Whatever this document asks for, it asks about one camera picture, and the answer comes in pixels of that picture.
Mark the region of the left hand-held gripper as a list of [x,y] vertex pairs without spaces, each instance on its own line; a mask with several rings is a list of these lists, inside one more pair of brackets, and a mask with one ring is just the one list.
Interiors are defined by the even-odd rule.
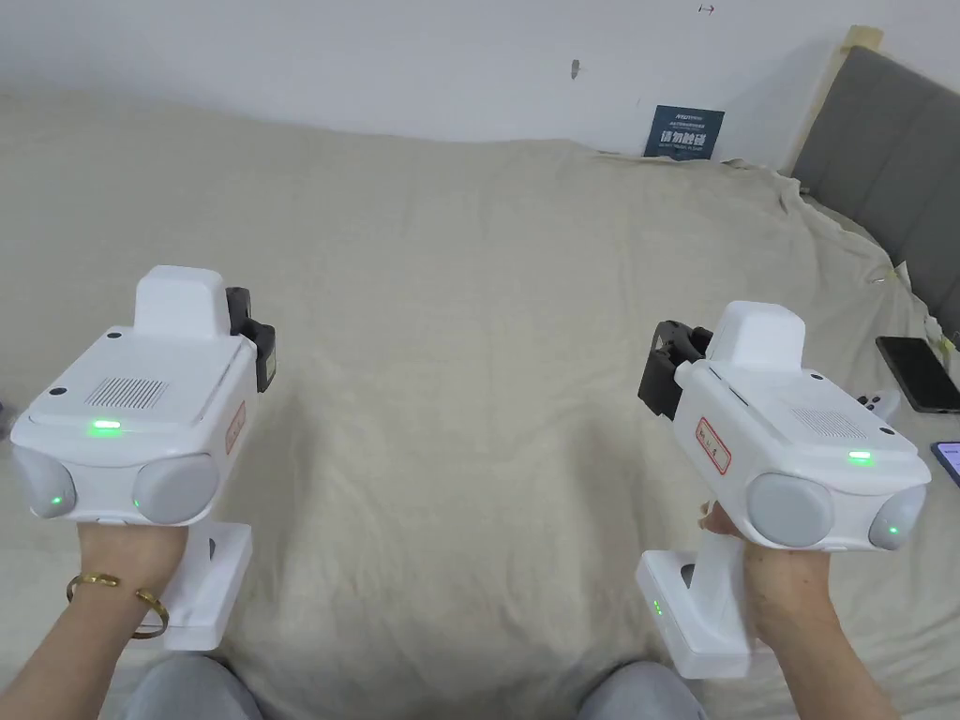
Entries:
[[34,516],[188,528],[166,614],[144,627],[168,651],[212,651],[226,631],[253,537],[215,509],[276,368],[248,289],[159,265],[137,284],[133,324],[98,337],[12,428]]

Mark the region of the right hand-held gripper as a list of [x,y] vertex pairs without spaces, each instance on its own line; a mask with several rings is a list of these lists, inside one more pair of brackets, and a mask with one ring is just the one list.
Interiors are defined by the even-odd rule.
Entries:
[[804,368],[803,320],[735,301],[714,331],[657,324],[638,397],[668,419],[692,468],[737,528],[697,552],[647,550],[637,585],[685,679],[743,679],[773,665],[744,610],[743,552],[895,551],[931,473],[916,446]]

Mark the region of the person's left hand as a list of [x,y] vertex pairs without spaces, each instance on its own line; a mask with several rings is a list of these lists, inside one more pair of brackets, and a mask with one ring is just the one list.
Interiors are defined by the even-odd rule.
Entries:
[[135,591],[159,598],[185,554],[187,527],[156,525],[77,525],[83,575],[107,575]]

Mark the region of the person's right hand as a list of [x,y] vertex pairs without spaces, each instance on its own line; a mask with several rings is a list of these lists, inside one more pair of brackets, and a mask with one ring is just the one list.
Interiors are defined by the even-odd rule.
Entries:
[[828,553],[744,544],[748,619],[779,661],[848,649],[830,597],[830,570]]

